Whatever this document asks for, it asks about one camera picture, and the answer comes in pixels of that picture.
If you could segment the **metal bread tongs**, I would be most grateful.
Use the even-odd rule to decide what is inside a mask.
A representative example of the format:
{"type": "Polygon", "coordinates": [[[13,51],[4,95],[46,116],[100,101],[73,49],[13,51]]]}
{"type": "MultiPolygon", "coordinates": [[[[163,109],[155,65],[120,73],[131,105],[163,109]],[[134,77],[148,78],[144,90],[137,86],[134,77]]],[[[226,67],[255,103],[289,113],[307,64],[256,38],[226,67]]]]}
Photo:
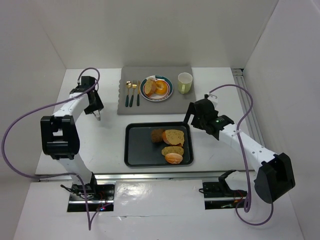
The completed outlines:
{"type": "Polygon", "coordinates": [[[97,111],[93,111],[92,114],[94,115],[95,119],[97,121],[101,121],[101,111],[100,110],[97,110],[97,111]]]}

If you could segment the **orange bagel bread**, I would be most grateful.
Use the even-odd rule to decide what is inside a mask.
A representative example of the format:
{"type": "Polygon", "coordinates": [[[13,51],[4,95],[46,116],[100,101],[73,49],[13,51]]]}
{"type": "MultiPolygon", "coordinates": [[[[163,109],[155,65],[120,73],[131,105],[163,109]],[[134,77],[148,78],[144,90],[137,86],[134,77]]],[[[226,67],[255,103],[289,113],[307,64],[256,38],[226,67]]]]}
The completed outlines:
{"type": "Polygon", "coordinates": [[[159,96],[165,95],[168,90],[167,83],[164,80],[156,80],[155,84],[156,84],[156,89],[154,93],[159,96]]]}

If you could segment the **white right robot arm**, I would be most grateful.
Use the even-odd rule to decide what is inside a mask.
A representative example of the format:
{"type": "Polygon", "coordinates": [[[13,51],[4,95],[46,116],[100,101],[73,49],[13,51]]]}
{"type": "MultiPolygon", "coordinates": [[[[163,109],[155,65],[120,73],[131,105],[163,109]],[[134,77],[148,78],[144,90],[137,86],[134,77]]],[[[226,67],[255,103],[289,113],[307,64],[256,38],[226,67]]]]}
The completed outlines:
{"type": "Polygon", "coordinates": [[[193,115],[191,125],[194,128],[205,131],[239,154],[245,153],[246,160],[257,173],[254,189],[265,203],[274,203],[295,187],[292,162],[287,154],[276,154],[264,148],[237,129],[237,125],[228,116],[218,114],[214,104],[204,98],[189,104],[184,122],[187,123],[193,115]]]}

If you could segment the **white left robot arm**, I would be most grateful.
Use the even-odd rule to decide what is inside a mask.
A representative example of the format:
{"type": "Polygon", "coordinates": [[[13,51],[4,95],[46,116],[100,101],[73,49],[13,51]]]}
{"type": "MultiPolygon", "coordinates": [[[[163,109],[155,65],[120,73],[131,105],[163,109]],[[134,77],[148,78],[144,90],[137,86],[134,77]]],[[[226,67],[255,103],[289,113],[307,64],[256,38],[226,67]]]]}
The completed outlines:
{"type": "Polygon", "coordinates": [[[94,173],[85,165],[80,156],[80,138],[76,121],[82,113],[93,115],[98,121],[104,108],[95,88],[97,80],[82,76],[77,86],[69,93],[69,101],[51,116],[40,120],[42,151],[60,163],[71,173],[73,191],[78,194],[94,195],[98,184],[94,173]]]}

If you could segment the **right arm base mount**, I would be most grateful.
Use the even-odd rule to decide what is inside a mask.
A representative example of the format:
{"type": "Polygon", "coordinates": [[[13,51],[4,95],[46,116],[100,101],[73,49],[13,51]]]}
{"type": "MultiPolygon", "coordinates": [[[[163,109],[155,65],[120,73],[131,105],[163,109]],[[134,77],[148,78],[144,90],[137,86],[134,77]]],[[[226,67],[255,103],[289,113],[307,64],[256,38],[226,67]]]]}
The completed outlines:
{"type": "Polygon", "coordinates": [[[231,190],[218,181],[203,182],[198,191],[204,197],[205,210],[234,209],[237,204],[243,208],[247,196],[246,191],[231,190]]]}

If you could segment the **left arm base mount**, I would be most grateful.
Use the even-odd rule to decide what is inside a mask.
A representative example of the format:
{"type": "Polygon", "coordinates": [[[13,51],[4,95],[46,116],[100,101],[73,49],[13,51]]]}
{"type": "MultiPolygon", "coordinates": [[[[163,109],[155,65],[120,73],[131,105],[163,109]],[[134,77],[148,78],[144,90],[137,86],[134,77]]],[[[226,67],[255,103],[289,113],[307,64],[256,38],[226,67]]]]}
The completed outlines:
{"type": "MultiPolygon", "coordinates": [[[[76,190],[74,186],[66,187],[63,184],[61,188],[70,193],[67,212],[77,213],[85,212],[85,194],[76,190]]],[[[86,194],[89,212],[112,212],[114,210],[115,183],[97,185],[97,192],[86,194]]]]}

